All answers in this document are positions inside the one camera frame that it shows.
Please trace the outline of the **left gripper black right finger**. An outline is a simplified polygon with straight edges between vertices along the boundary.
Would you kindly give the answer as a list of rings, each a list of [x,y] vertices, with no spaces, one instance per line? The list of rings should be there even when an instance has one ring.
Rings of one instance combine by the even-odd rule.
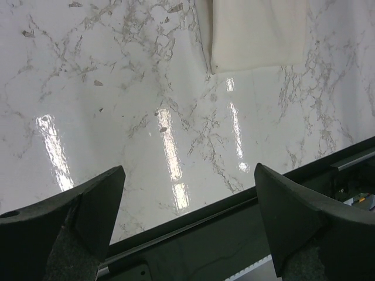
[[[254,177],[278,277],[374,280],[374,213],[338,202],[261,163]]]

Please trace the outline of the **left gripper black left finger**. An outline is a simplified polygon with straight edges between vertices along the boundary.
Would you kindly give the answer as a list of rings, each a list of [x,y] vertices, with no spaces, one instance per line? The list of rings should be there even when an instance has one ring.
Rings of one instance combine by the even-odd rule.
[[[96,280],[124,188],[122,166],[1,214],[1,280]]]

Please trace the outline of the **cream white t shirt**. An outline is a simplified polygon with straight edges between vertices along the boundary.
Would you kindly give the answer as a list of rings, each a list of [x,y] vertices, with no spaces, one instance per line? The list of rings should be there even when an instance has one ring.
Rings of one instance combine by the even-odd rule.
[[[212,74],[299,64],[308,1],[195,1],[202,50]]]

